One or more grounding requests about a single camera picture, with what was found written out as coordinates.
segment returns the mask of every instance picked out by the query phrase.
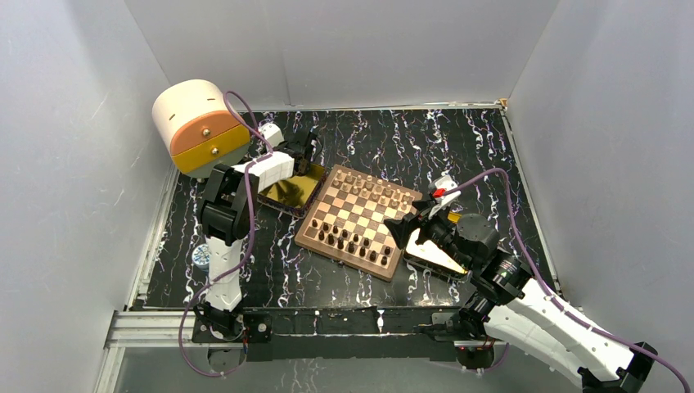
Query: yellow drawer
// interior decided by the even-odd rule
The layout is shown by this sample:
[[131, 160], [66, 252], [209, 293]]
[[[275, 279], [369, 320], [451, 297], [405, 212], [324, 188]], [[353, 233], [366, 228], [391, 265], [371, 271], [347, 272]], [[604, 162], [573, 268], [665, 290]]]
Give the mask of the yellow drawer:
[[250, 142], [250, 133], [243, 125], [238, 125], [211, 138], [209, 141], [172, 156], [174, 164], [183, 173], [189, 173], [225, 154]]

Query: white arm segment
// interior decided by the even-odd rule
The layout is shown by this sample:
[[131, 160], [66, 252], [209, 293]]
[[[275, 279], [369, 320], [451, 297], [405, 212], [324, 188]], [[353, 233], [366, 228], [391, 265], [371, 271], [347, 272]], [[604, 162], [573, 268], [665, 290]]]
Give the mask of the white arm segment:
[[[223, 239], [206, 237], [207, 246], [210, 248], [210, 280], [238, 266], [241, 257], [241, 239], [236, 240], [231, 246], [224, 244]], [[205, 299], [215, 309], [234, 309], [241, 301], [241, 287], [238, 282], [239, 271], [229, 274], [217, 281], [208, 291]]]
[[[495, 307], [489, 317], [492, 318], [492, 314], [496, 309], [508, 308], [511, 312], [526, 317], [530, 322], [538, 325], [546, 333], [554, 337], [564, 348], [576, 356], [580, 365], [588, 368], [600, 381], [620, 379], [616, 373], [617, 368], [626, 369], [633, 358], [633, 353], [628, 347], [598, 336], [595, 332], [591, 332], [590, 329], [586, 329], [569, 319], [552, 304], [550, 296], [544, 295], [537, 280], [530, 279], [523, 287], [523, 292], [525, 293], [523, 299], [515, 299], [505, 306]], [[584, 322], [602, 329], [563, 301], [559, 296], [556, 296], [556, 299], [561, 302], [565, 311], [569, 311]]]
[[[234, 165], [234, 169], [243, 173], [249, 163]], [[294, 159], [288, 154], [274, 152], [267, 160], [250, 167], [249, 173], [258, 176], [258, 191], [262, 191], [280, 180], [290, 178], [294, 174]]]
[[556, 338], [545, 332], [526, 317], [516, 314], [505, 305], [494, 307], [484, 330], [495, 337], [533, 355], [550, 368], [562, 373], [574, 385], [581, 387], [581, 376], [577, 373], [583, 364], [568, 352]]
[[284, 142], [282, 131], [274, 123], [265, 123], [261, 125], [258, 130], [263, 135], [263, 138], [270, 142], [270, 146], [272, 147], [277, 147], [277, 145]]
[[[246, 165], [235, 165], [234, 169], [243, 173]], [[274, 152], [267, 160], [253, 165], [249, 173], [258, 176], [258, 189], [273, 185], [274, 183], [290, 178], [294, 174], [294, 159], [285, 153]], [[230, 246], [224, 244], [224, 240], [216, 237], [206, 237], [207, 246], [210, 248], [210, 279], [233, 269], [241, 262], [241, 243], [236, 240]], [[241, 287], [239, 286], [239, 271], [229, 274], [217, 281], [207, 292], [206, 300], [215, 309], [233, 310], [241, 302]]]

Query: chessboard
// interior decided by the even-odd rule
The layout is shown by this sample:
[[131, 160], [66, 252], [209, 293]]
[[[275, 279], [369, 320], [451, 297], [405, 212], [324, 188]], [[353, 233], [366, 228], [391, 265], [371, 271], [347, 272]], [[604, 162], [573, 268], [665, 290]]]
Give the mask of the chessboard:
[[335, 165], [296, 235], [296, 244], [390, 281], [402, 251], [383, 224], [416, 212], [421, 193]]

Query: black marble surface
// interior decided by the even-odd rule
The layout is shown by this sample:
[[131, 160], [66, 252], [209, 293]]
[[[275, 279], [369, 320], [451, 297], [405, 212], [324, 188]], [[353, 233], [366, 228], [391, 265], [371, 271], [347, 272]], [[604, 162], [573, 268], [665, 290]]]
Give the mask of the black marble surface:
[[[521, 236], [543, 276], [551, 282], [500, 110], [297, 111], [256, 115], [263, 122], [275, 122], [285, 138], [297, 131], [317, 128], [324, 144], [318, 162], [328, 170], [340, 164], [417, 190], [426, 191], [430, 181], [444, 171], [462, 183], [485, 169], [507, 170], [513, 214]], [[195, 218], [203, 189], [204, 184], [195, 179], [178, 177], [143, 305], [146, 308], [182, 308], [207, 280], [191, 262], [193, 249], [204, 241]], [[501, 233], [500, 245], [516, 251], [500, 178], [487, 178], [465, 191], [454, 210], [489, 217]], [[473, 292], [468, 284], [432, 276], [430, 271], [404, 262], [398, 266], [392, 282], [381, 281], [297, 246], [293, 238], [300, 225], [300, 219], [267, 206], [259, 208], [255, 249], [241, 273], [244, 306], [460, 305]]]

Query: cable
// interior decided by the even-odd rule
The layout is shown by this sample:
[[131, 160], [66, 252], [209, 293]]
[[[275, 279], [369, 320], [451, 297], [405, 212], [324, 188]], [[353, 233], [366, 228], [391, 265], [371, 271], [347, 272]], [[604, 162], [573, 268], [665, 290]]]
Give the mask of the cable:
[[[248, 115], [250, 116], [250, 119], [253, 120], [253, 127], [249, 126], [249, 125], [248, 125], [248, 124], [247, 124], [247, 123], [246, 123], [246, 122], [234, 111], [234, 108], [232, 108], [232, 103], [229, 102], [229, 98], [228, 98], [228, 95], [229, 95], [229, 94], [232, 94], [234, 97], [238, 98], [238, 100], [243, 104], [243, 106], [246, 107], [246, 111], [248, 112]], [[227, 91], [226, 93], [224, 93], [224, 105], [227, 106], [227, 110], [229, 111], [229, 113], [232, 114], [232, 116], [234, 116], [234, 119], [236, 119], [239, 123], [241, 123], [241, 125], [243, 125], [244, 127], [246, 127], [252, 134], [254, 134], [258, 139], [260, 139], [260, 141], [261, 141], [262, 143], [265, 144], [268, 153], [272, 153], [272, 152], [273, 152], [273, 145], [271, 145], [270, 142], [268, 142], [267, 139], [263, 138], [263, 134], [261, 134], [260, 131], [258, 130], [258, 121], [255, 119], [255, 115], [253, 114], [253, 111], [250, 109], [250, 106], [248, 105], [248, 102], [246, 102], [246, 100], [244, 100], [243, 97], [241, 97], [241, 96], [239, 95], [239, 93], [236, 93], [236, 92], [234, 92], [234, 91], [232, 91], [232, 90], [229, 90], [229, 91]]]
[[[236, 96], [246, 107], [246, 110], [248, 113], [250, 113], [251, 118], [253, 119], [253, 123], [255, 125], [255, 129], [252, 129], [246, 122], [243, 121], [243, 119], [239, 119], [238, 115], [236, 115], [231, 108], [231, 104], [228, 102], [227, 99], [227, 94], [233, 94]], [[183, 356], [183, 359], [186, 361], [188, 366], [193, 369], [196, 373], [199, 373], [200, 375], [204, 375], [206, 377], [223, 377], [225, 375], [228, 375], [230, 373], [235, 372], [238, 370], [241, 366], [243, 366], [244, 363], [241, 363], [237, 365], [234, 368], [231, 368], [227, 371], [222, 371], [221, 373], [208, 373], [205, 370], [201, 370], [198, 367], [195, 366], [195, 364], [192, 363], [190, 358], [188, 358], [188, 354], [186, 353], [186, 349], [183, 347], [183, 324], [186, 322], [186, 317], [188, 316], [188, 312], [190, 311], [192, 304], [196, 302], [196, 300], [200, 299], [200, 296], [202, 295], [203, 292], [207, 291], [210, 289], [216, 282], [221, 280], [222, 278], [227, 277], [229, 274], [236, 272], [238, 269], [241, 269], [246, 265], [246, 262], [250, 259], [250, 255], [253, 252], [253, 245], [255, 244], [255, 211], [253, 207], [253, 195], [251, 194], [250, 190], [250, 177], [249, 177], [249, 170], [253, 165], [258, 164], [261, 161], [267, 160], [271, 156], [273, 156], [273, 146], [268, 142], [265, 138], [263, 138], [263, 135], [258, 131], [258, 123], [255, 121], [255, 117], [253, 116], [253, 112], [250, 110], [248, 104], [246, 101], [244, 101], [241, 96], [236, 94], [235, 92], [226, 92], [224, 93], [224, 104], [227, 106], [227, 109], [229, 109], [229, 112], [236, 118], [241, 124], [244, 125], [252, 134], [254, 134], [258, 139], [260, 139], [261, 142], [265, 143], [265, 145], [268, 147], [268, 154], [265, 156], [261, 156], [257, 160], [252, 160], [251, 162], [246, 165], [246, 168], [243, 171], [244, 174], [244, 182], [246, 183], [246, 197], [248, 198], [248, 215], [250, 216], [250, 231], [248, 232], [248, 246], [246, 248], [246, 253], [243, 255], [243, 259], [241, 262], [227, 270], [224, 273], [221, 273], [219, 276], [213, 278], [210, 280], [210, 282], [206, 283], [202, 288], [200, 288], [195, 294], [193, 294], [192, 298], [190, 301], [186, 303], [186, 308], [183, 309], [183, 316], [181, 317], [181, 324], [178, 326], [178, 349], [181, 351], [181, 355]], [[244, 352], [247, 352], [246, 345], [244, 345]]]
[[540, 272], [538, 270], [538, 267], [535, 266], [535, 263], [533, 262], [533, 259], [530, 258], [530, 253], [528, 253], [528, 250], [525, 249], [525, 244], [523, 243], [523, 240], [521, 239], [521, 233], [518, 231], [518, 227], [516, 226], [516, 218], [513, 215], [513, 204], [511, 202], [511, 187], [510, 187], [510, 182], [508, 179], [508, 173], [506, 173], [505, 170], [501, 168], [492, 168], [492, 169], [487, 169], [486, 171], [482, 172], [481, 174], [478, 174], [474, 178], [471, 178], [470, 180], [464, 182], [463, 184], [450, 189], [446, 192], [444, 192], [444, 195], [452, 194], [454, 192], [461, 191], [467, 187], [470, 187], [473, 183], [477, 183], [481, 179], [489, 176], [490, 174], [500, 174], [503, 178], [504, 186], [505, 186], [505, 192], [506, 192], [506, 203], [508, 205], [508, 212], [509, 212], [509, 217], [511, 218], [511, 228], [513, 229], [513, 235], [516, 237], [516, 242], [518, 243], [518, 246], [520, 246], [520, 251], [523, 253], [523, 256], [525, 259], [528, 261], [528, 264], [530, 265], [530, 268], [533, 270], [533, 275], [535, 276], [535, 279], [538, 281], [540, 287], [542, 288], [544, 294], [546, 296], [550, 296], [552, 298], [552, 303], [561, 311], [563, 312], [567, 317], [569, 317], [571, 320], [579, 324], [580, 326], [588, 329], [592, 328], [593, 332], [597, 333], [600, 336], [603, 336], [605, 338], [608, 338], [612, 341], [619, 342], [623, 346], [629, 347], [631, 350], [635, 350], [636, 352], [646, 355], [649, 358], [655, 360], [656, 362], [662, 364], [665, 366], [668, 370], [670, 370], [675, 377], [682, 383], [682, 386], [684, 387], [684, 392], [685, 393], [692, 393], [692, 390], [689, 387], [689, 383], [687, 382], [686, 379], [684, 379], [684, 376], [682, 375], [681, 372], [679, 372], [670, 362], [667, 360], [661, 358], [660, 356], [650, 352], [649, 350], [644, 350], [643, 348], [639, 346], [635, 346], [632, 342], [629, 342], [625, 340], [622, 337], [615, 336], [614, 334], [611, 334], [609, 332], [606, 332], [602, 329], [599, 329], [597, 327], [593, 327], [590, 323], [584, 322], [581, 318], [577, 317], [576, 315], [572, 314], [570, 311], [564, 312], [564, 306], [557, 300], [556, 295], [552, 290], [549, 288], [549, 286], [545, 283], [545, 281], [542, 279], [542, 276], [540, 276]]

